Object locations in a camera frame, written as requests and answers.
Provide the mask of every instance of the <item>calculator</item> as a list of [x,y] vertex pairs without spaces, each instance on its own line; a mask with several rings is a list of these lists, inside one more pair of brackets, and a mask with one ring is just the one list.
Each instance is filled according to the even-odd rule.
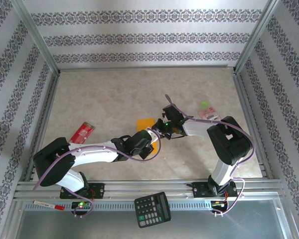
[[134,204],[140,228],[154,226],[171,220],[165,192],[137,198]]

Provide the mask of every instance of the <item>small box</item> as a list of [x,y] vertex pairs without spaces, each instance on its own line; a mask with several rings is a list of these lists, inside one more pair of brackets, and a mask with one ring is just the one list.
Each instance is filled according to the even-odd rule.
[[84,122],[69,140],[69,143],[83,144],[93,133],[95,127]]

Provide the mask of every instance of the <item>beige floor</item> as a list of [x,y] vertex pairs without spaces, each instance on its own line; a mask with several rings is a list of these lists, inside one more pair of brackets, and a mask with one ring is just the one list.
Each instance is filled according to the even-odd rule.
[[[189,115],[197,117],[201,101],[209,100],[218,113],[247,125],[231,76],[226,68],[160,68],[61,73],[43,146],[57,137],[67,140],[87,121],[96,127],[86,143],[136,133],[138,119],[161,117],[168,105],[164,94]],[[85,164],[73,168],[88,180],[207,178],[218,157],[206,134],[163,140],[153,161],[131,160]],[[235,176],[261,177],[256,158],[241,166]]]

